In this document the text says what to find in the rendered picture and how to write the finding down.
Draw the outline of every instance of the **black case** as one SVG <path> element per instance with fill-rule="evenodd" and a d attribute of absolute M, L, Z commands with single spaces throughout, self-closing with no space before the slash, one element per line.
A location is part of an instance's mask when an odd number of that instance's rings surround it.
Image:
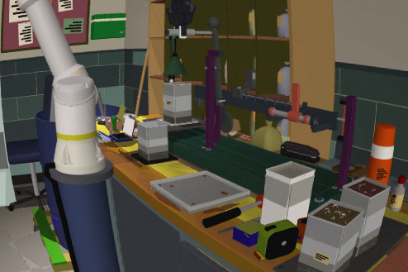
<path fill-rule="evenodd" d="M 317 163 L 320 160 L 320 153 L 317 149 L 291 141 L 285 141 L 281 145 L 281 155 L 309 163 Z"/>

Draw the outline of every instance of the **black cable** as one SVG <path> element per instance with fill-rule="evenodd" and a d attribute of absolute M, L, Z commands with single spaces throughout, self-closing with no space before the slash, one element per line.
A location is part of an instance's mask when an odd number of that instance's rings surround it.
<path fill-rule="evenodd" d="M 64 230 L 65 240 L 67 241 L 67 247 L 69 256 L 71 257 L 72 266 L 75 272 L 79 272 L 78 262 L 75 257 L 74 246 L 72 244 L 71 235 L 69 234 L 67 216 L 65 215 L 64 205 L 62 204 L 61 193 L 59 193 L 58 182 L 51 178 L 50 169 L 55 169 L 55 163 L 45 164 L 44 176 L 52 183 L 52 189 L 54 190 L 55 201 L 59 211 L 59 220 L 61 221 L 62 228 Z"/>

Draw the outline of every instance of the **beige wall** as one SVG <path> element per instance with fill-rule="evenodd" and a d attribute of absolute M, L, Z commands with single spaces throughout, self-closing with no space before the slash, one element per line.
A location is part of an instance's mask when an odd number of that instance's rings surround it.
<path fill-rule="evenodd" d="M 73 45 L 71 50 L 88 52 L 124 48 L 146 48 L 149 6 L 146 0 L 91 0 L 90 17 L 94 14 L 126 13 L 126 38 L 89 40 L 88 45 Z M 40 49 L 0 54 L 0 60 L 15 60 L 42 56 Z"/>
<path fill-rule="evenodd" d="M 337 62 L 408 71 L 407 0 L 333 0 Z"/>

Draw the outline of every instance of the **laptop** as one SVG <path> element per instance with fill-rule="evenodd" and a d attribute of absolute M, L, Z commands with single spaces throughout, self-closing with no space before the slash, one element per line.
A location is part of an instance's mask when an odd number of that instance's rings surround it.
<path fill-rule="evenodd" d="M 128 117 L 125 120 L 125 125 L 123 126 L 123 133 L 111 134 L 111 138 L 116 142 L 132 141 L 133 130 L 135 129 L 135 119 Z"/>

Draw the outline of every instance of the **grey cabinet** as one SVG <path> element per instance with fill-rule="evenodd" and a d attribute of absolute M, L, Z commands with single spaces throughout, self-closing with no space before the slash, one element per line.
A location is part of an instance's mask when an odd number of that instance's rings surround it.
<path fill-rule="evenodd" d="M 180 242 L 180 272 L 228 272 L 187 241 Z"/>
<path fill-rule="evenodd" d="M 148 209 L 117 179 L 111 181 L 111 186 L 125 271 L 179 272 L 178 231 Z"/>

